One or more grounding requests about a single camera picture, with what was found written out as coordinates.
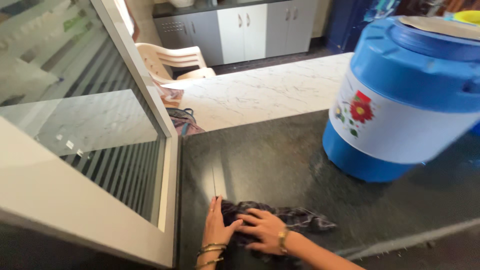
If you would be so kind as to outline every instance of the gray cabinet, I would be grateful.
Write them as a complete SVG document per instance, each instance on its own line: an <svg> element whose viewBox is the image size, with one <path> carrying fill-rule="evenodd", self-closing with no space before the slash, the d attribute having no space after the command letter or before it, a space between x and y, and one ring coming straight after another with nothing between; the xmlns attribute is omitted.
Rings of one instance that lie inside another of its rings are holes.
<svg viewBox="0 0 480 270"><path fill-rule="evenodd" d="M200 48L207 66L222 65L222 42L216 11L189 14L188 19L193 45Z"/></svg>
<svg viewBox="0 0 480 270"><path fill-rule="evenodd" d="M318 0L294 0L285 54L308 51Z"/></svg>
<svg viewBox="0 0 480 270"><path fill-rule="evenodd" d="M198 46L207 66L223 64L216 11L157 18L154 22L164 48Z"/></svg>
<svg viewBox="0 0 480 270"><path fill-rule="evenodd" d="M182 49L193 46L188 28L188 15L179 15L154 19L156 30L167 49Z"/></svg>
<svg viewBox="0 0 480 270"><path fill-rule="evenodd" d="M267 6L267 57L285 54L292 2L293 1L270 3Z"/></svg>
<svg viewBox="0 0 480 270"><path fill-rule="evenodd" d="M268 4L266 56L308 51L318 0Z"/></svg>

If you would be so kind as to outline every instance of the striped glass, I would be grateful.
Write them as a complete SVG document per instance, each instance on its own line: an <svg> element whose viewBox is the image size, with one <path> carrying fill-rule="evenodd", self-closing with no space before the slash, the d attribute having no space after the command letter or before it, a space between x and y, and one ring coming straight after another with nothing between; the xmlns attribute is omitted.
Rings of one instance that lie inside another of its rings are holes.
<svg viewBox="0 0 480 270"><path fill-rule="evenodd" d="M89 0L0 1L0 116L157 224L166 137Z"/></svg>

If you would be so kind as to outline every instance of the dark cloth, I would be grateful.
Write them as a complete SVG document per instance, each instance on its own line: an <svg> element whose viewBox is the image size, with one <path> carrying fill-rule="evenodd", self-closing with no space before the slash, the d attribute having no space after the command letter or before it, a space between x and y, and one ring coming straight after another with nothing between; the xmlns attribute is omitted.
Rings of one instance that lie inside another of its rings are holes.
<svg viewBox="0 0 480 270"><path fill-rule="evenodd" d="M269 211L270 213L279 217L287 227L298 233L320 233L336 227L336 225L330 222L326 216L312 213L304 208L300 207L271 207L264 203L258 202L240 202L235 205L230 201L222 201L222 215L223 223L225 226L229 226L237 220L237 214L248 214L248 208L256 208L260 210ZM239 246L245 246L252 242L258 242L258 239L254 236L244 233L234 233L231 239L231 243ZM255 257L260 257L263 261L269 261L271 259L282 259L282 257L254 253Z"/></svg>

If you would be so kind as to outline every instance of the white frame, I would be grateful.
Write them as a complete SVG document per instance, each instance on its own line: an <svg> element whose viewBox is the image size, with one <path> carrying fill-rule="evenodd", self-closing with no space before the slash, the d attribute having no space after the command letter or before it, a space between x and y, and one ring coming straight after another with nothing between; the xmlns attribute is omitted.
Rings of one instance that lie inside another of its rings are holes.
<svg viewBox="0 0 480 270"><path fill-rule="evenodd" d="M178 135L114 0L91 2L167 137L158 226L153 226L1 117L0 221L170 268L173 266Z"/></svg>

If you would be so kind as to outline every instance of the red flower print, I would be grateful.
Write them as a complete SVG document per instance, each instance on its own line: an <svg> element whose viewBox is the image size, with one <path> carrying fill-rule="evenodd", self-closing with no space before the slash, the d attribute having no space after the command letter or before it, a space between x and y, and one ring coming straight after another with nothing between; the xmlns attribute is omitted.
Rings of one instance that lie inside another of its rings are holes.
<svg viewBox="0 0 480 270"><path fill-rule="evenodd" d="M350 104L350 113L353 120L365 124L365 120L371 120L373 117L370 105L361 101L353 101Z"/></svg>

